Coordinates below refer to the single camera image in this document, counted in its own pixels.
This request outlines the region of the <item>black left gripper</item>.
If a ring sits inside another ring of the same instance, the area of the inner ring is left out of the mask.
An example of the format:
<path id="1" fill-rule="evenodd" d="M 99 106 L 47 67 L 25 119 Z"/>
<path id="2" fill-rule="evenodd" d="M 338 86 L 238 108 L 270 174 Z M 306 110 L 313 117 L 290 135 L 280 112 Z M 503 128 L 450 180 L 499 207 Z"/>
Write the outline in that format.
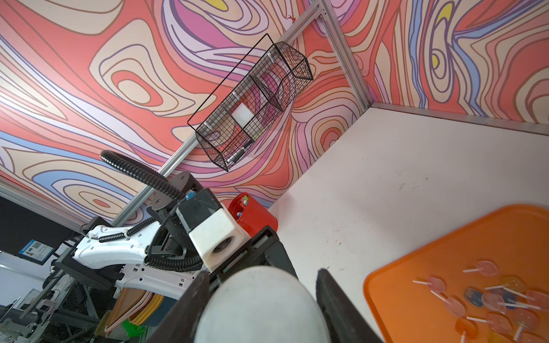
<path id="1" fill-rule="evenodd" d="M 249 267 L 275 267 L 297 277 L 293 263 L 276 231 L 265 226 L 231 257 L 210 273 L 210 284 L 221 285 L 229 277 Z"/>

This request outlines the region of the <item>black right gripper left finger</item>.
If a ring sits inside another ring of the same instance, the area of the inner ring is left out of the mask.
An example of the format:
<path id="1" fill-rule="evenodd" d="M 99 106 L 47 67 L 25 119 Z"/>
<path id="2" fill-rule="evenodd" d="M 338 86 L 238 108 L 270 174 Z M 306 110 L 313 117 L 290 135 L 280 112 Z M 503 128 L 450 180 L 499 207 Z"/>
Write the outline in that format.
<path id="1" fill-rule="evenodd" d="M 200 272 L 146 343 L 193 342 L 210 301 L 210 276 Z"/>

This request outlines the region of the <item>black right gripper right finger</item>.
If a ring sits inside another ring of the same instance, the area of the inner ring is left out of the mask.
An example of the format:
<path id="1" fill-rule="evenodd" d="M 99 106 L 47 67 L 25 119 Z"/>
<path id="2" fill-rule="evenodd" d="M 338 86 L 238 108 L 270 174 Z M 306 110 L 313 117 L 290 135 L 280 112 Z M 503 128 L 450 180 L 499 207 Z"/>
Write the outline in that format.
<path id="1" fill-rule="evenodd" d="M 382 341 L 327 269 L 317 273 L 316 299 L 331 342 Z"/>

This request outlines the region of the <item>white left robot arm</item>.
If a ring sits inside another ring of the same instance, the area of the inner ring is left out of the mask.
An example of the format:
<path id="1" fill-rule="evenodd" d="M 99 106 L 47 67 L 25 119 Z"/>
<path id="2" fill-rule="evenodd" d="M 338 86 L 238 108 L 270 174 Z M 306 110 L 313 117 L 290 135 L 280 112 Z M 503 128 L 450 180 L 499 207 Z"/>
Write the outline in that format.
<path id="1" fill-rule="evenodd" d="M 248 267 L 295 273 L 276 218 L 250 195 L 224 206 L 188 172 L 168 185 L 175 197 L 155 192 L 149 217 L 139 224 L 113 227 L 97 217 L 84 227 L 71 260 L 94 288 L 130 288 L 177 300 L 201 272 L 209 275 L 211 291 Z"/>

